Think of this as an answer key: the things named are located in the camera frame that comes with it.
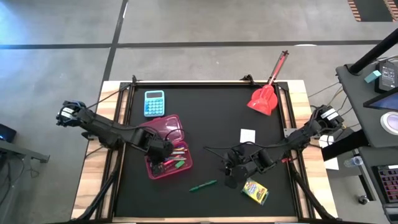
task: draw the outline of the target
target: black floor stripe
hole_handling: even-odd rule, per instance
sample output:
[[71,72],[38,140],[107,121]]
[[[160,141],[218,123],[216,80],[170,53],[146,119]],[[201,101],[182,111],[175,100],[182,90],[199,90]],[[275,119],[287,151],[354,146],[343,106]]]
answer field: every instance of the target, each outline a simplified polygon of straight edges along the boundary
[[141,48],[184,48],[184,47],[268,47],[268,46],[295,46],[300,44],[325,45],[374,45],[381,40],[300,40],[300,41],[237,41],[237,42],[159,42],[159,43],[125,43],[125,44],[20,44],[0,45],[0,49],[106,49],[111,48],[114,54],[116,49]]
[[125,43],[119,49],[140,48],[184,48],[184,47],[270,47],[313,45],[374,45],[381,40],[316,40],[316,41],[245,41],[245,42],[164,42],[164,43]]
[[30,49],[106,49],[112,44],[16,44],[1,45],[0,49],[30,50]]
[[114,31],[112,46],[111,46],[111,49],[109,50],[109,55],[108,55],[108,59],[106,61],[106,65],[105,65],[104,75],[102,77],[102,82],[108,81],[109,77],[111,75],[112,64],[113,64],[114,56],[116,54],[116,48],[118,47],[118,42],[119,42],[120,33],[122,30],[122,25],[123,25],[123,20],[124,20],[124,14],[127,10],[128,2],[129,2],[129,0],[123,0],[122,6],[120,8],[118,23],[116,24],[116,28]]

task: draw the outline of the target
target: green marker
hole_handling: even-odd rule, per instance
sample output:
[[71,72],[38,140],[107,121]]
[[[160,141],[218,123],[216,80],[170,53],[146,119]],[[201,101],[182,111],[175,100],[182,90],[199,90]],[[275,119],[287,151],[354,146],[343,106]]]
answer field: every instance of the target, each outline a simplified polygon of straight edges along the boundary
[[200,189],[200,188],[202,188],[202,187],[206,187],[206,186],[209,186],[209,185],[212,185],[212,184],[215,184],[215,183],[217,183],[217,180],[211,180],[211,181],[206,182],[206,183],[204,183],[204,184],[201,184],[201,185],[199,185],[199,186],[193,187],[193,188],[191,188],[189,191],[190,191],[190,192],[194,192],[194,191],[197,191],[198,189]]

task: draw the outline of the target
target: calculator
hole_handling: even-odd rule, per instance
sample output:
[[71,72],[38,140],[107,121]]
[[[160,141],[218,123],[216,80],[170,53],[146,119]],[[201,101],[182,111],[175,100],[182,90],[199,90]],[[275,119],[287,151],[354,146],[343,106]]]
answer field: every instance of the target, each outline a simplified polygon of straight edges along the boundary
[[156,117],[164,115],[164,92],[153,90],[145,92],[144,116]]

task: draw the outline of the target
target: black metal rail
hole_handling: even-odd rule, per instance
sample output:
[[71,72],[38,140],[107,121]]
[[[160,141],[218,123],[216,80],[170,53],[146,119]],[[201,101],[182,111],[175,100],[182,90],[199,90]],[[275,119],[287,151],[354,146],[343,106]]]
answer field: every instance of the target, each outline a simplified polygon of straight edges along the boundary
[[[285,129],[287,128],[286,125],[286,119],[285,119],[285,113],[284,113],[284,107],[282,105],[282,97],[280,95],[280,90],[284,91],[285,96],[289,95],[289,91],[284,90],[283,88],[279,88],[279,83],[274,83],[274,88],[275,88],[275,93],[276,96],[278,97],[278,107],[279,107],[279,112],[280,112],[280,118],[282,120],[282,127]],[[297,185],[292,177],[292,172],[289,169],[289,166],[286,164],[287,166],[287,170],[288,170],[288,174],[289,174],[289,179],[290,179],[290,187],[292,189],[292,194],[293,194],[293,201],[294,201],[294,209],[296,211],[296,215],[298,218],[303,218],[303,209],[301,207],[301,203],[300,203],[300,195],[299,195],[299,190],[297,188]]]
[[[119,115],[120,115],[120,109],[122,105],[122,99],[123,99],[123,91],[119,93],[118,95],[118,100],[116,102],[116,108],[115,108],[115,113],[113,116],[113,121],[118,122],[119,121]],[[106,153],[106,160],[105,160],[105,167],[104,167],[104,172],[102,176],[102,181],[101,181],[101,188],[103,187],[105,181],[108,179],[109,176],[109,170],[111,167],[111,160],[112,160],[112,150],[108,150]],[[95,213],[95,218],[100,219],[102,217],[102,210],[104,206],[104,200],[102,199],[101,202],[98,205],[97,211]]]
[[[134,97],[134,90],[135,88],[133,86],[129,87],[129,92],[127,95],[127,102],[126,102],[126,108],[124,110],[124,117],[123,117],[123,124],[129,124],[130,122],[130,114],[131,114],[131,107],[132,107],[132,100]],[[118,161],[120,164],[122,164],[122,151],[118,152]],[[113,211],[114,211],[114,207],[116,206],[116,196],[117,196],[117,189],[118,189],[118,185],[119,185],[119,175],[120,172],[118,174],[118,178],[116,178],[117,181],[115,181],[115,183],[113,183],[112,186],[112,191],[111,191],[111,196],[109,199],[109,208],[108,208],[108,218],[112,218],[113,217]]]
[[[285,91],[285,96],[286,96],[286,105],[287,105],[287,109],[289,111],[290,125],[292,128],[297,128],[296,120],[294,117],[292,99],[290,98],[289,90],[284,90],[284,91]],[[300,175],[302,176],[302,179],[304,180],[305,185],[309,186],[307,171],[305,170],[303,154],[297,153],[297,157],[298,157],[298,159],[297,159],[298,165],[300,167]],[[315,212],[314,212],[313,206],[311,204],[311,201],[308,198],[306,198],[306,203],[307,203],[309,217],[315,218]]]

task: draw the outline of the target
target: eraser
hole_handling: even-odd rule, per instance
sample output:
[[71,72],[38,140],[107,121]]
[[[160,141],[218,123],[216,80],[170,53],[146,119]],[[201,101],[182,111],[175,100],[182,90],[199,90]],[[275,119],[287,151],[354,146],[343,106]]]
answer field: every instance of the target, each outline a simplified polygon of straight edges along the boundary
[[180,161],[178,163],[176,163],[175,168],[180,168],[182,165],[184,165],[184,161]]
[[379,78],[381,76],[381,73],[377,70],[373,71],[372,73],[370,73],[366,78],[365,78],[365,82],[367,83],[371,83],[373,82],[375,79]]

